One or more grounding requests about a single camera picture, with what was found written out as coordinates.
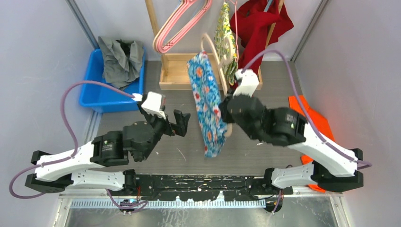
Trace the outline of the blue floral garment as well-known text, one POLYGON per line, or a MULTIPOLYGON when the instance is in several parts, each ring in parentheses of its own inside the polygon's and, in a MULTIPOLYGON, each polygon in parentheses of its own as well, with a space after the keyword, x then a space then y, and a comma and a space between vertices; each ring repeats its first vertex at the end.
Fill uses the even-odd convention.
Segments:
POLYGON ((207 53, 203 51, 189 59, 187 71, 204 140, 204 156, 216 157, 226 141, 228 126, 221 116, 222 98, 207 53))

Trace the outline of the beige hanger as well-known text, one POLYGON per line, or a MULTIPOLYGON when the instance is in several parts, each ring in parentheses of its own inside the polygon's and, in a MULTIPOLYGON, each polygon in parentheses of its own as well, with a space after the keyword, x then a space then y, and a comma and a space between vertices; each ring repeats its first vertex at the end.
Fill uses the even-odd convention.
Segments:
MULTIPOLYGON (((202 35, 202 39, 201 39, 201 48, 202 48, 202 52, 204 51, 204 48, 203 48, 203 42, 204 42, 204 41, 206 41, 206 42, 209 44, 209 46, 210 46, 210 48, 211 48, 211 50, 212 50, 212 54, 213 54, 213 56, 214 56, 214 59, 216 60, 216 64, 217 64, 217 75, 218 75, 219 78, 220 78, 220 83, 221 83, 223 92, 224 92, 224 94, 225 94, 224 98, 222 98, 222 102, 223 102, 224 99, 225 99, 226 97, 229 97, 229 95, 228 95, 227 83, 226 83, 226 80, 225 80, 225 77, 224 77, 224 73, 223 73, 223 70, 222 70, 222 66, 221 66, 221 63, 220 63, 220 59, 219 59, 219 57, 218 57, 218 55, 217 55, 215 46, 214 46, 214 44, 213 44, 211 38, 207 35, 207 33, 204 33, 204 34, 202 35)), ((231 133, 232 133, 232 123, 227 123, 227 126, 228 126, 228 130, 227 130, 227 133, 225 134, 225 136, 226 136, 226 137, 229 137, 229 136, 231 135, 231 133)))

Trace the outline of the yellow floral garment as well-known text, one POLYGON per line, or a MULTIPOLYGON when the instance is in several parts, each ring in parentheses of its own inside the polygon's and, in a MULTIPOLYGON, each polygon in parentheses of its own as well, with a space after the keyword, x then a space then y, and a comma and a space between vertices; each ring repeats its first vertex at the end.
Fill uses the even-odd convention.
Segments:
POLYGON ((220 59, 226 82, 230 86, 235 84, 235 72, 238 69, 237 44, 234 32, 230 26, 230 8, 223 2, 220 8, 217 27, 214 34, 214 44, 220 59))

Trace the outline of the red skirt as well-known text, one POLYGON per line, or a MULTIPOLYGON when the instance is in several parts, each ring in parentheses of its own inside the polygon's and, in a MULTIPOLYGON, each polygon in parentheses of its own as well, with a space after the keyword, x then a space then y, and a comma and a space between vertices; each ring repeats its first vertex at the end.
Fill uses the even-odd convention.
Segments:
MULTIPOLYGON (((280 7, 280 1, 275 0, 268 12, 263 12, 266 2, 266 0, 249 0, 237 10, 237 33, 244 48, 238 60, 240 69, 265 50, 266 45, 278 42, 280 36, 294 27, 285 5, 280 7)), ((234 32, 234 16, 230 19, 230 26, 234 32)))

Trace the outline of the thin pink wire hanger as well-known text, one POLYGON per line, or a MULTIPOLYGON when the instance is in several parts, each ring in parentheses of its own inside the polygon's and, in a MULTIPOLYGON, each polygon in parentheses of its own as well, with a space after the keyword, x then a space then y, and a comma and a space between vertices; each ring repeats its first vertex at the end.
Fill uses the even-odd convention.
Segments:
POLYGON ((236 46, 236 55, 237 55, 237 61, 239 60, 240 54, 239 54, 239 46, 238 46, 238 23, 237 23, 237 0, 228 0, 231 2, 234 6, 234 19, 235 19, 235 46, 236 46))

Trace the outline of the grey-blue hanger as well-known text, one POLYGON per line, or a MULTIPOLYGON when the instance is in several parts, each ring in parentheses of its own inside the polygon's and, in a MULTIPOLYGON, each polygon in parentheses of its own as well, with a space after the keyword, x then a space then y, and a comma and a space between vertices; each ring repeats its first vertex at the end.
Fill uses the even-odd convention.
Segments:
POLYGON ((263 12, 268 12, 268 10, 269 10, 270 7, 272 6, 273 2, 274 2, 274 0, 267 0, 266 6, 265 6, 263 12))

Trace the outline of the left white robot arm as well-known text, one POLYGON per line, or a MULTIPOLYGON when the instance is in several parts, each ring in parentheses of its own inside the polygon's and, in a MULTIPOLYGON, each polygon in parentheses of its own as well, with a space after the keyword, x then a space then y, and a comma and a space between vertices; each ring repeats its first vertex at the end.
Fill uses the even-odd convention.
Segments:
POLYGON ((106 173, 101 168, 125 166, 147 160, 163 135, 184 137, 190 113, 174 110, 176 122, 141 109, 144 121, 109 131, 85 145, 51 155, 37 150, 31 162, 39 167, 26 177, 25 186, 40 193, 59 193, 67 188, 100 188, 133 195, 138 189, 134 170, 106 173))

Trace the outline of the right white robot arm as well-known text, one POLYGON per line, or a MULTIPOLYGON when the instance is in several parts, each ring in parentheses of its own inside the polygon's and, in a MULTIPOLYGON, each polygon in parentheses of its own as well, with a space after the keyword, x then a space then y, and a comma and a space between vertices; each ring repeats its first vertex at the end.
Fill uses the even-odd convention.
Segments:
POLYGON ((314 131, 312 123, 290 107, 267 108, 256 98, 239 95, 219 105, 227 123, 237 124, 252 140, 301 152, 312 161, 296 167, 267 168, 263 190, 275 194, 279 189, 314 184, 330 192, 346 192, 364 186, 358 164, 363 152, 346 149, 314 131))

